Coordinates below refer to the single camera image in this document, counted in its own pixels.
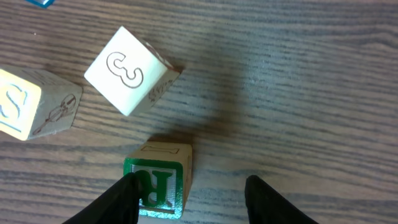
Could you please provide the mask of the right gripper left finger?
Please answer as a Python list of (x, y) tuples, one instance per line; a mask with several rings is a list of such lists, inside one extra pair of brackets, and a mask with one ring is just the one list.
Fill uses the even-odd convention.
[(63, 224), (137, 224), (139, 179), (128, 173)]

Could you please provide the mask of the green R block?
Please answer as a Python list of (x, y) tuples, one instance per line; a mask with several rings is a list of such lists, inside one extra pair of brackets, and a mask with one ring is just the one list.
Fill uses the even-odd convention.
[(193, 148), (189, 144), (147, 141), (124, 160), (142, 186), (141, 216), (181, 218), (192, 186)]

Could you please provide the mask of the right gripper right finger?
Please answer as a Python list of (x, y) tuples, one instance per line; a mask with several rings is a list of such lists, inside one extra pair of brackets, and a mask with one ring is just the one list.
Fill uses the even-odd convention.
[(246, 179), (244, 194), (250, 224), (318, 224), (257, 175)]

